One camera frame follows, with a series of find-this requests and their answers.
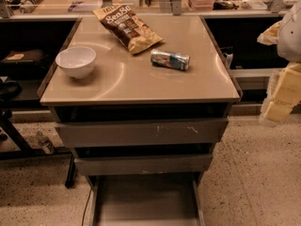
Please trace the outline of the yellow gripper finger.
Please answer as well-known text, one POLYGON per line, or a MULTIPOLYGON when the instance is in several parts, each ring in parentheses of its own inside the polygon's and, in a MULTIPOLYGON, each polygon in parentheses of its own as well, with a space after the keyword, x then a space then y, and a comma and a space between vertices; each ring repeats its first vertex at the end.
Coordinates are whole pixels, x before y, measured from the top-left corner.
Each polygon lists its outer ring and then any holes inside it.
POLYGON ((257 42, 264 45, 273 45, 278 43, 278 31, 280 22, 276 22, 267 28, 264 32, 260 33, 257 37, 257 42))
POLYGON ((301 102, 301 64, 290 62, 269 78, 267 97, 261 106, 260 122, 278 124, 301 102))

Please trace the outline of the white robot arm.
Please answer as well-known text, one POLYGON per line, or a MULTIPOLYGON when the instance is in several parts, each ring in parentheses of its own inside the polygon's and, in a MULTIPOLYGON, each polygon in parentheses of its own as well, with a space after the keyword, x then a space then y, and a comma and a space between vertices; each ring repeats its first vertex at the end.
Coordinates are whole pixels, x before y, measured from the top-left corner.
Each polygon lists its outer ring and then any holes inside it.
POLYGON ((275 44, 277 54, 289 61, 281 71, 272 72, 261 106, 261 124, 276 126, 301 102, 301 0, 280 22, 260 33, 257 42, 275 44))

